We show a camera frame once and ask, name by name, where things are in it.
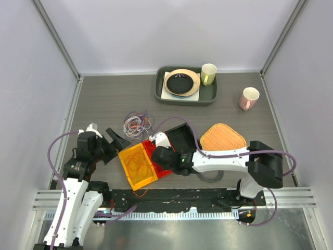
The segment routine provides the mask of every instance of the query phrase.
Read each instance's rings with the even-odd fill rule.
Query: orange tray
[[[118,155],[134,191],[158,180],[142,143],[123,150]]]

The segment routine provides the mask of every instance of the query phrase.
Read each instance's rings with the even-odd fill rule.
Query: white wall
[[[15,250],[25,249],[37,190],[50,180],[46,152],[75,79],[30,1],[0,9],[0,248]]]
[[[260,70],[297,0],[42,0],[80,73]]]
[[[333,2],[311,0],[267,73],[283,132],[332,245]]]

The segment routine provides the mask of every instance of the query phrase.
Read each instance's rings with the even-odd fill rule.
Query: yellow cup
[[[204,64],[201,68],[201,82],[208,86],[213,83],[216,76],[217,68],[214,64]]]

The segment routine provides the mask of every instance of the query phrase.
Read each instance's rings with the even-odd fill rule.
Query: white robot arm
[[[230,151],[202,151],[197,149],[174,152],[165,133],[158,132],[149,138],[155,141],[156,150],[152,161],[164,169],[171,169],[175,174],[187,176],[192,173],[203,173],[212,170],[239,171],[249,173],[239,182],[238,191],[241,197],[253,199],[263,188],[282,188],[282,156],[278,154],[244,155],[250,151],[272,149],[255,141],[249,147]]]
[[[63,167],[63,183],[67,191],[65,209],[62,212],[62,192],[52,225],[43,243],[35,244],[33,250],[83,249],[84,238],[96,210],[103,202],[111,199],[108,183],[90,181],[96,163],[102,160],[107,164],[119,151],[130,145],[129,141],[118,136],[112,129],[108,128],[106,132],[113,139],[111,143],[97,131],[97,125],[93,123],[86,131],[79,131],[78,147],[73,149],[72,158]],[[58,232],[54,235],[59,221]]]

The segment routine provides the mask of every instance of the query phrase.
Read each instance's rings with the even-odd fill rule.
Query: woven mat
[[[246,147],[246,141],[227,124],[213,125],[200,139],[203,150],[219,151]]]

